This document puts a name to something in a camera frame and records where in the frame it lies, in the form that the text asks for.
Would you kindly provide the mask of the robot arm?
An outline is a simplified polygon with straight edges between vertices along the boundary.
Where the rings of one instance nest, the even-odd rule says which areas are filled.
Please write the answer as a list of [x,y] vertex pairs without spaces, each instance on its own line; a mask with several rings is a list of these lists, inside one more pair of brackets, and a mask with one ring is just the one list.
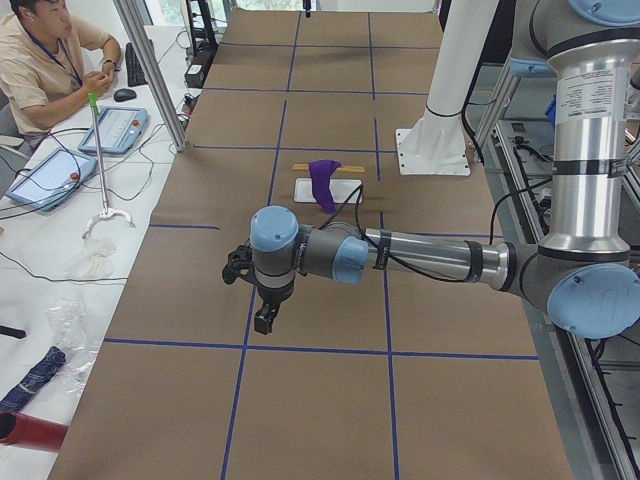
[[262,299],[256,331],[271,332],[297,275],[355,284],[367,268],[484,283],[584,338],[608,338],[632,326],[639,278],[618,222],[627,170],[625,108],[638,54],[635,1],[517,2],[512,72],[557,78],[548,233],[533,245],[483,245],[338,221],[313,227],[284,207],[264,207],[240,249],[241,276]]

